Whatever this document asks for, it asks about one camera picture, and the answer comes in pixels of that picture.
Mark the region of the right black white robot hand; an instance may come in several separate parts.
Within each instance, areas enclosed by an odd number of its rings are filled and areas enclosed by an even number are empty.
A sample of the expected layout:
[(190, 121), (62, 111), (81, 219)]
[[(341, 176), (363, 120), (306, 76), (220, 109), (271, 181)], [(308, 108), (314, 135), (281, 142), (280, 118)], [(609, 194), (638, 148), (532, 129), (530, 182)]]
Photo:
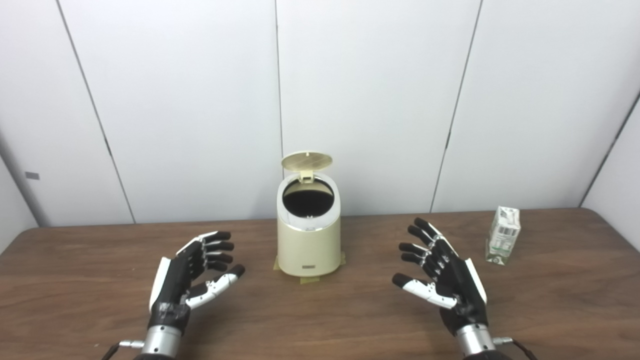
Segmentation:
[(466, 326), (489, 326), (487, 295), (473, 261), (462, 259), (446, 237), (425, 219), (415, 218), (407, 232), (423, 244), (398, 244), (401, 259), (418, 265), (429, 280), (396, 273), (391, 282), (438, 306), (451, 335)]

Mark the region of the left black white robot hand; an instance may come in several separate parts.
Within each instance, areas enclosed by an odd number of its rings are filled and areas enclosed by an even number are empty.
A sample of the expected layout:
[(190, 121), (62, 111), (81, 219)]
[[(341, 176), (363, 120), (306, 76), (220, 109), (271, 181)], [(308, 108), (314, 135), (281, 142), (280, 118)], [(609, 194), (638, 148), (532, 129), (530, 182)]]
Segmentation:
[(147, 327), (172, 327), (183, 335), (191, 312), (227, 291), (246, 271), (233, 265), (228, 231), (212, 231), (189, 240), (172, 258), (162, 257), (149, 300)]

